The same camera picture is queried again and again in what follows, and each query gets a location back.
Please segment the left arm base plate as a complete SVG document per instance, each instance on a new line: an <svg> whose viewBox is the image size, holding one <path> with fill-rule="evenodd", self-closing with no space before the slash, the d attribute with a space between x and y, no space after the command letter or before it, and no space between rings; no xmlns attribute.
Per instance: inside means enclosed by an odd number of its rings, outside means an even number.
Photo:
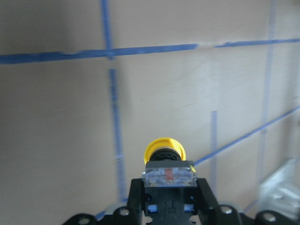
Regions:
<svg viewBox="0 0 300 225"><path fill-rule="evenodd" d="M289 217L300 212L300 189L293 185L296 160L289 158L259 187L258 210L273 210Z"/></svg>

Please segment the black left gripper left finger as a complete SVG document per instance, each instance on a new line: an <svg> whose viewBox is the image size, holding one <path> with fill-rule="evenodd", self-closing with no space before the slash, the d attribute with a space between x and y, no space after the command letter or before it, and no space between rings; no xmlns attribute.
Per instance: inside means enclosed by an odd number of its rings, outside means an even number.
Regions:
<svg viewBox="0 0 300 225"><path fill-rule="evenodd" d="M133 179L126 205L107 210L101 219L94 215L79 213L64 225L141 225L143 217L144 186L141 179Z"/></svg>

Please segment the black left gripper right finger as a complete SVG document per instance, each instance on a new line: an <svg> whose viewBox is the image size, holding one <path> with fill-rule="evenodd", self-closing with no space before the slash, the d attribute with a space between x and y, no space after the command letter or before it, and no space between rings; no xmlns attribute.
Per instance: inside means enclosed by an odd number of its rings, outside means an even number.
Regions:
<svg viewBox="0 0 300 225"><path fill-rule="evenodd" d="M250 218L228 204L219 204L208 182L197 179L198 196L196 207L203 225L296 225L288 217L272 210L261 211Z"/></svg>

